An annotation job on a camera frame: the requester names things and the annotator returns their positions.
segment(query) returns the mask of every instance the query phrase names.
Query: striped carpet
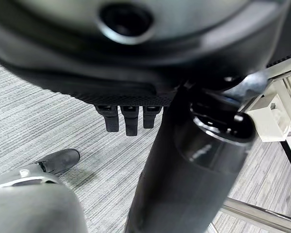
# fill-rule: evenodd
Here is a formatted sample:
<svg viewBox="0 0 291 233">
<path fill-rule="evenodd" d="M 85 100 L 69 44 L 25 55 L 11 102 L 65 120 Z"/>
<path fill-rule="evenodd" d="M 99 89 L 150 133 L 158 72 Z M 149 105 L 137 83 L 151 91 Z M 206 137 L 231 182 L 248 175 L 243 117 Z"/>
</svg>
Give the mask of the striped carpet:
<svg viewBox="0 0 291 233">
<path fill-rule="evenodd" d="M 83 207 L 89 232 L 122 232 L 134 189 L 155 129 L 126 137 L 107 133 L 95 108 L 69 96 L 41 90 L 0 67 L 0 174 L 64 148 L 76 148 L 81 161 L 61 176 Z M 279 143 L 257 141 L 232 198 L 291 215 L 291 166 Z M 257 233 L 260 229 L 218 213 L 221 233 Z"/>
</svg>

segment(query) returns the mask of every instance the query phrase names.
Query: circular hole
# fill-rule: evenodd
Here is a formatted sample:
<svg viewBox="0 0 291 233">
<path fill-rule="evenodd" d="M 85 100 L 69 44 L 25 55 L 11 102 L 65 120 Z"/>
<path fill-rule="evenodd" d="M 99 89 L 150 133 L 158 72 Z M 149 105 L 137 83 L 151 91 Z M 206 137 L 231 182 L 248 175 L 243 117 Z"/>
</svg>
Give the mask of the circular hole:
<svg viewBox="0 0 291 233">
<path fill-rule="evenodd" d="M 149 12 L 127 3 L 104 7 L 100 18 L 110 29 L 124 36 L 140 36 L 147 32 L 153 23 Z"/>
</svg>

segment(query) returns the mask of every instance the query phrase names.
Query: textured black plastic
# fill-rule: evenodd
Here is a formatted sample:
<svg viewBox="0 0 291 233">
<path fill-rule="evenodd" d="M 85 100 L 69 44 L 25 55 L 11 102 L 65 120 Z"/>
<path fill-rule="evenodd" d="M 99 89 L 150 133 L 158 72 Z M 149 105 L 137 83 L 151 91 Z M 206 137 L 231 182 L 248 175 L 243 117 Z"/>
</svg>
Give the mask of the textured black plastic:
<svg viewBox="0 0 291 233">
<path fill-rule="evenodd" d="M 272 67 L 278 63 L 291 58 L 291 7 L 287 14 L 286 21 L 282 27 L 282 33 L 278 41 L 277 48 L 271 57 L 267 67 Z"/>
<path fill-rule="evenodd" d="M 188 80 L 224 89 L 231 85 L 224 77 L 264 68 L 288 6 L 288 0 L 251 1 L 207 31 L 124 46 L 52 25 L 14 1 L 0 0 L 0 60 L 35 85 L 88 103 L 167 106 Z"/>
</svg>

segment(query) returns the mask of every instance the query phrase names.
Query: metal frame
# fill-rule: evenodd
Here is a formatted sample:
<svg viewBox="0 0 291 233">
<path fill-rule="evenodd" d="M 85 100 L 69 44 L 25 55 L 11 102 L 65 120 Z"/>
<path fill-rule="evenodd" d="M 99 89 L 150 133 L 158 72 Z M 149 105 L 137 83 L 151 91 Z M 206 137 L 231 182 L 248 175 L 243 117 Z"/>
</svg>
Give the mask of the metal frame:
<svg viewBox="0 0 291 233">
<path fill-rule="evenodd" d="M 291 76 L 291 70 L 280 75 L 271 77 L 268 81 L 267 87 L 273 82 L 283 80 L 287 91 L 291 98 L 291 84 L 288 78 Z M 259 95 L 248 100 L 240 109 L 240 112 L 245 112 L 251 108 L 261 98 Z M 291 217 L 282 215 L 270 210 L 266 210 L 245 202 L 227 198 L 221 211 L 238 219 L 251 223 L 261 229 L 267 230 L 270 233 L 291 233 Z M 211 223 L 208 227 L 211 233 L 218 232 Z"/>
</svg>

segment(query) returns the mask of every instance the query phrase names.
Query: chrome tube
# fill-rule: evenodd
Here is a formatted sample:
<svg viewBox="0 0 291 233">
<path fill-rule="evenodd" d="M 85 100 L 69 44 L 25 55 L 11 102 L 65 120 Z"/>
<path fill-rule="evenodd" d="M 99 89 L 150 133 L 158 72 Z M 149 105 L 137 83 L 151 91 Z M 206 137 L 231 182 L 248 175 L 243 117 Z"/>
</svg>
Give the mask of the chrome tube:
<svg viewBox="0 0 291 233">
<path fill-rule="evenodd" d="M 221 211 L 270 233 L 291 233 L 291 217 L 227 198 Z"/>
</svg>

